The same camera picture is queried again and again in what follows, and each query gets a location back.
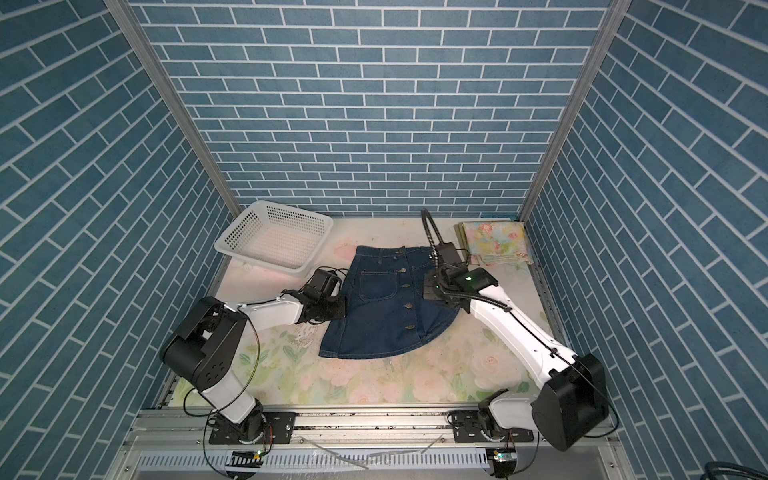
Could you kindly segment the olive green skirt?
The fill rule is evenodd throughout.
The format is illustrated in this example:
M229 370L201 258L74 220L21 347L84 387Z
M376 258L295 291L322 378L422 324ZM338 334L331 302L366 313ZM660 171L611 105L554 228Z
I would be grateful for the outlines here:
M470 264L472 260L472 254L468 249L468 240L464 229L464 223L460 222L455 224L453 229L458 241L458 250L463 254L464 263Z

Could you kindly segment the floral pastel skirt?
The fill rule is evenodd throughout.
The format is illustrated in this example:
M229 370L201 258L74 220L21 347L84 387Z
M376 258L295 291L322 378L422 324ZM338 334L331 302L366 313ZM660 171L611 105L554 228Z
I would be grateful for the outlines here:
M530 265L524 224L512 221L463 222L471 263Z

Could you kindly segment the blue denim skirt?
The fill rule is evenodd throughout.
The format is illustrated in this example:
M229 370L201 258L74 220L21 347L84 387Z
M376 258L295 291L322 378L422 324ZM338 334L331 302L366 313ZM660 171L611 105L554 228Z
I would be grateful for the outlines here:
M425 279L434 266L428 247L357 247L342 286L345 317L328 323L319 356L387 358L439 337L459 309L425 296Z

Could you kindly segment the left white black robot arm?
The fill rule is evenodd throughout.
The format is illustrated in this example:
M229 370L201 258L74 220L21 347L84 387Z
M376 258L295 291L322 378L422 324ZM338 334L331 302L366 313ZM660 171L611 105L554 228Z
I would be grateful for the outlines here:
M241 340L246 334L259 340L259 333L270 328L343 319L341 287L347 273L321 266L300 288L267 300L231 305L205 297L170 335L159 358L212 407L207 424L236 443L268 443L271 428L263 406L247 391L252 380L234 373Z

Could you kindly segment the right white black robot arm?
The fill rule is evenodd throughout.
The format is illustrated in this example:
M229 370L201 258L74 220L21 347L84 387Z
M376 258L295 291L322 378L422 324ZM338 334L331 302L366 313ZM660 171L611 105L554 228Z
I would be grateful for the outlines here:
M605 369L594 355L579 356L549 335L493 275L469 269L453 244L439 243L431 257L435 270L425 287L481 321L522 362L539 388L533 423L554 448L568 450L609 417Z

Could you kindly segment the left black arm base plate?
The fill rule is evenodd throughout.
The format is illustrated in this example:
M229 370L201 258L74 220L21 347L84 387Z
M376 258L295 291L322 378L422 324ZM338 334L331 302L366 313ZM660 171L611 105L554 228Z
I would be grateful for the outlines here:
M293 435L294 412L261 412L234 424L223 415L215 414L207 422L208 441L212 445L270 445L289 444Z

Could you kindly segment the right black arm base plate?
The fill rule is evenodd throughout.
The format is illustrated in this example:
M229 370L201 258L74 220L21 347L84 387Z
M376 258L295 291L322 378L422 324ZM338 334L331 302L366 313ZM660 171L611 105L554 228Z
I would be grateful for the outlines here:
M534 432L523 428L502 428L488 409L452 410L447 413L447 423L456 443L532 442Z

